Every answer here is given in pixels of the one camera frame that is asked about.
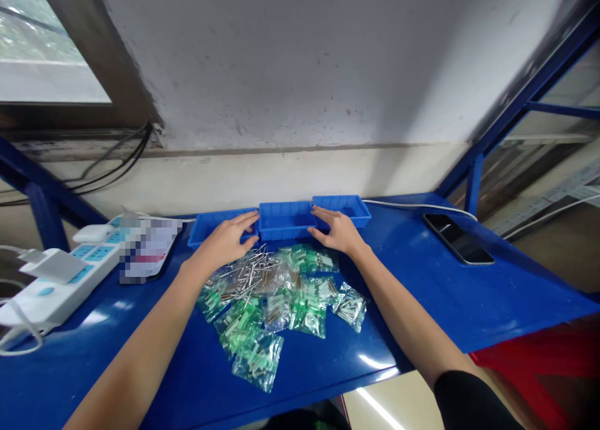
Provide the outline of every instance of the blue plastic tray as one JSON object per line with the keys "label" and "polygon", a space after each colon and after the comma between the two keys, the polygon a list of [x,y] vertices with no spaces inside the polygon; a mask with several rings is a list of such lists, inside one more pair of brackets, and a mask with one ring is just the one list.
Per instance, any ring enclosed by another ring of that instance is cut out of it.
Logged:
{"label": "blue plastic tray", "polygon": [[[200,244],[210,236],[219,224],[227,219],[233,219],[240,214],[248,213],[250,211],[256,211],[256,208],[242,208],[237,210],[228,211],[215,211],[210,213],[201,213],[196,217],[196,222],[192,226],[189,233],[189,239],[187,240],[187,246],[196,250],[200,247]],[[240,242],[244,242],[252,236],[258,235],[258,225],[254,225],[254,231],[252,233],[244,232]]]}
{"label": "blue plastic tray", "polygon": [[[364,228],[371,220],[371,213],[359,196],[314,196],[312,203],[332,211],[340,211],[350,218],[356,228]],[[329,225],[318,219],[320,229]]]}
{"label": "blue plastic tray", "polygon": [[259,230],[263,241],[310,238],[308,227],[316,227],[311,214],[313,206],[306,202],[272,202],[259,205]]}

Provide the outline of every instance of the black phone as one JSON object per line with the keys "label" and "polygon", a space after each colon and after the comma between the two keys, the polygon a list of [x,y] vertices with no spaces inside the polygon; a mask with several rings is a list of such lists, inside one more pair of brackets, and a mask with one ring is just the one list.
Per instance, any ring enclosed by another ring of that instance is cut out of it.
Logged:
{"label": "black phone", "polygon": [[424,214],[425,223],[464,264],[492,264],[494,259],[471,235],[445,214]]}

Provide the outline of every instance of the red plastic chair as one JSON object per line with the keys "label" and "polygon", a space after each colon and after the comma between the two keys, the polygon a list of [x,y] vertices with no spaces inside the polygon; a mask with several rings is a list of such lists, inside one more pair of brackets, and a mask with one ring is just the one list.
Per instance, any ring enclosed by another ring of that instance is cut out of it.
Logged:
{"label": "red plastic chair", "polygon": [[567,430],[573,419],[538,381],[540,375],[600,378],[597,323],[539,331],[470,354],[475,364],[501,373],[550,430]]}

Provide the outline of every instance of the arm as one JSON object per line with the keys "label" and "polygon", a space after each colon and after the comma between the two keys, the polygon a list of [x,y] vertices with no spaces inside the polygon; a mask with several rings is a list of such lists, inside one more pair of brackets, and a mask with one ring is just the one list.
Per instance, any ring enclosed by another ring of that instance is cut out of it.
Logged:
{"label": "arm", "polygon": [[64,429],[136,429],[171,362],[200,290],[221,266],[246,254],[240,245],[256,211],[224,221],[185,261],[179,273],[77,407]]}
{"label": "arm", "polygon": [[324,246],[344,252],[354,261],[394,339],[431,389],[448,371],[477,375],[419,301],[379,261],[349,217],[316,206],[312,213],[327,222],[331,231],[329,235],[317,229],[309,232]]}

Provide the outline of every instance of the wire bundle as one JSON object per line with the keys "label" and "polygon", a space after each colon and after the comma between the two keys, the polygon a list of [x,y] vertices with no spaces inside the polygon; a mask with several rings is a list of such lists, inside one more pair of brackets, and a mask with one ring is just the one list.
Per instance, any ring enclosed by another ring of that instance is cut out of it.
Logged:
{"label": "wire bundle", "polygon": [[[90,180],[88,182],[82,183],[82,184],[77,185],[77,186],[68,187],[68,189],[70,191],[72,191],[77,196],[83,196],[84,194],[93,193],[93,192],[98,191],[100,189],[106,188],[110,184],[115,183],[117,180],[121,179],[124,175],[126,175],[133,168],[133,166],[136,165],[136,163],[138,162],[139,158],[142,156],[142,153],[144,152],[146,146],[148,145],[148,141],[150,140],[150,135],[152,134],[152,126],[149,123],[147,123],[140,130],[137,130],[135,133],[133,133],[131,135],[128,135],[127,137],[125,137],[121,141],[117,142],[117,144],[115,144],[113,147],[111,147],[97,161],[94,161],[92,163],[92,165],[90,165],[84,171],[84,173],[82,174],[82,176],[79,179],[72,179],[71,181],[84,179],[85,176],[87,175],[87,173],[91,170],[91,168],[93,166],[97,165],[103,159],[106,159],[107,156],[113,150],[115,150],[118,146],[120,146],[122,143],[124,143],[128,139],[131,139],[133,136],[135,136],[136,134],[138,134],[144,128],[146,129],[146,132],[144,133],[144,136],[140,140],[139,144],[136,146],[136,148],[134,149],[134,151],[124,161],[121,162],[121,164],[119,166],[117,166],[114,169],[112,169],[112,170],[110,170],[110,171],[108,171],[108,172],[100,175],[98,178],[95,178],[93,180]],[[100,180],[103,180],[103,179],[105,179],[105,178],[107,178],[107,177],[109,177],[109,176],[117,173],[118,171],[122,170],[123,168],[125,168],[125,170],[123,172],[121,172],[119,176],[115,177],[114,179],[110,180],[109,182],[107,182],[107,183],[105,183],[105,184],[103,184],[101,186],[94,187],[92,189],[88,189],[88,190],[85,190],[85,191],[78,191],[81,188],[85,188],[86,186],[90,186],[90,185],[98,183]],[[3,193],[10,193],[12,191],[2,191],[2,192]],[[15,201],[2,202],[2,203],[0,203],[0,207],[27,205],[28,203],[29,203],[29,201],[27,199],[19,199],[19,200],[15,200]]]}

